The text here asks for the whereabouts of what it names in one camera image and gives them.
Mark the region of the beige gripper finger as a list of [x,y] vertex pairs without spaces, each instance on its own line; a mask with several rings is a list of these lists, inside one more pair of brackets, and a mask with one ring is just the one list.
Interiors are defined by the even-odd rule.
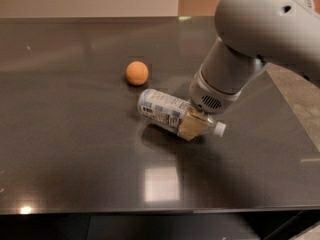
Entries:
[[208,115],[205,112],[189,107],[178,128],[177,135],[187,141],[191,141],[203,133],[208,126]]

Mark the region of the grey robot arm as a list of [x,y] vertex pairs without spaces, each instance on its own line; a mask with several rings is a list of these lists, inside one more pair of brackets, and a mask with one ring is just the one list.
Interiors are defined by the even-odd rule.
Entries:
[[270,64],[319,84],[320,16],[313,0],[220,0],[214,26],[217,40],[190,84],[179,137],[190,141],[207,130],[221,136],[225,125],[213,116]]

